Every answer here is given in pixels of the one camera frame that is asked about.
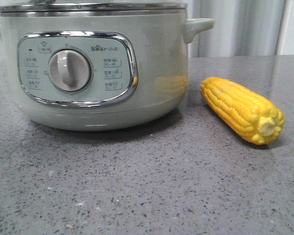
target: control panel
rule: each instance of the control panel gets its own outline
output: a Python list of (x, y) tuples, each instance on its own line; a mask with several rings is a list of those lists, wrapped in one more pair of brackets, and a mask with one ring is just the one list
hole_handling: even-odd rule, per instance
[(25, 35), (19, 79), (35, 101), (91, 107), (130, 97), (138, 75), (131, 42), (115, 32), (62, 31)]

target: stainless steel rim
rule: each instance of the stainless steel rim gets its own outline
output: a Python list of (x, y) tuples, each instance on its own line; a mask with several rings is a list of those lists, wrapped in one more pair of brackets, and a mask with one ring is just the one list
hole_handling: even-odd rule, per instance
[(186, 9), (185, 3), (20, 3), (0, 6), (1, 13), (7, 12), (50, 12), (50, 11), (146, 11)]
[(131, 11), (36, 11), (1, 12), (1, 17), (84, 17), (84, 16), (132, 16), (186, 13), (186, 9), (131, 10)]

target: cooker base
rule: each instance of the cooker base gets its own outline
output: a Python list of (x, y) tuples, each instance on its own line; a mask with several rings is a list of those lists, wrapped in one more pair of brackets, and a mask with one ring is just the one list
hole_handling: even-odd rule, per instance
[(71, 131), (107, 131), (144, 124), (172, 111), (184, 96), (136, 110), (100, 114), (47, 113), (22, 106), (31, 120), (56, 129)]

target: gray speckled countertop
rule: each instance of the gray speckled countertop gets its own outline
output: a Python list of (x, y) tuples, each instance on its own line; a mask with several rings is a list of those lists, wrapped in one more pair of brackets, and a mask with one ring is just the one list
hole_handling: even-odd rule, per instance
[[(13, 105), (0, 62), (0, 235), (293, 235), (294, 56), (194, 58), (182, 104), (109, 132), (41, 126)], [(205, 104), (208, 76), (285, 113), (278, 140), (238, 137)]]

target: pot lid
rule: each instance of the pot lid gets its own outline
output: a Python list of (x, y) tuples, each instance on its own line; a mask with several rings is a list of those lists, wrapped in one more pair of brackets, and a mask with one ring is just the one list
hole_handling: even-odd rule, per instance
[(117, 0), (30, 0), (28, 2), (0, 6), (0, 12), (46, 12), (46, 11), (132, 11), (186, 9), (187, 4), (176, 2)]

